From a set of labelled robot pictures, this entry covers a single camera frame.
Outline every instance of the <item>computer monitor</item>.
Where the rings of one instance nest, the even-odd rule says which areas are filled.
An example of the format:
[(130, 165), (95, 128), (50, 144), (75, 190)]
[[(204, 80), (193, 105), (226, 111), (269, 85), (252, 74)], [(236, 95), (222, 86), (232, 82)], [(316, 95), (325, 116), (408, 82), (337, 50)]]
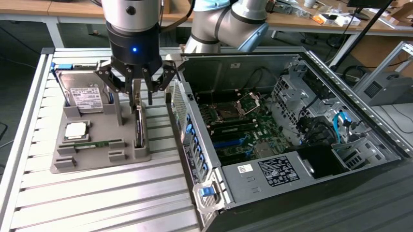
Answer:
[(381, 8), (388, 0), (349, 0), (348, 7)]

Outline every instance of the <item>motherboard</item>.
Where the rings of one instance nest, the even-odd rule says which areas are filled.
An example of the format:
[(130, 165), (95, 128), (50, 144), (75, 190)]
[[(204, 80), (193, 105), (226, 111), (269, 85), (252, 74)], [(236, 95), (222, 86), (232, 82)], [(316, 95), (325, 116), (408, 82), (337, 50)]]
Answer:
[(292, 146), (260, 93), (238, 95), (237, 101), (200, 105), (224, 166), (282, 154)]

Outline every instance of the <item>hard drive label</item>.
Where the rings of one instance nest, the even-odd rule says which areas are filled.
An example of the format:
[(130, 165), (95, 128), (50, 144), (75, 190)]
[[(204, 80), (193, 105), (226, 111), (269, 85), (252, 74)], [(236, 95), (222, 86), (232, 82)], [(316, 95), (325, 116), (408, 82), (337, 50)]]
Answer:
[(286, 156), (261, 161), (258, 162), (258, 165), (269, 185), (273, 187), (300, 180), (300, 177)]
[(71, 88), (71, 93), (81, 110), (103, 107), (99, 88)]

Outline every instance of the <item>warning label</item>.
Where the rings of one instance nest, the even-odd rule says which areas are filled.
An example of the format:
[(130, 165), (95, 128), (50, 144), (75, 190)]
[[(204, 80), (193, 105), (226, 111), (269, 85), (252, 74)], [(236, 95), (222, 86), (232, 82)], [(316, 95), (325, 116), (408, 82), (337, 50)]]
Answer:
[(79, 109), (103, 107), (99, 88), (73, 88), (71, 93)]
[(286, 156), (258, 162), (266, 180), (270, 186), (290, 183), (300, 180), (293, 165)]

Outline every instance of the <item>hard drive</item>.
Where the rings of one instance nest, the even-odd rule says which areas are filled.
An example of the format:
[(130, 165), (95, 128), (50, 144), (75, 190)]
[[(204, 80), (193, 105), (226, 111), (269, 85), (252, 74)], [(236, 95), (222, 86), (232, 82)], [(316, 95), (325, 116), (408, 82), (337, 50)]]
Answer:
[(62, 91), (69, 106), (82, 113), (103, 112), (103, 105), (113, 102), (109, 88), (93, 70), (58, 70)]

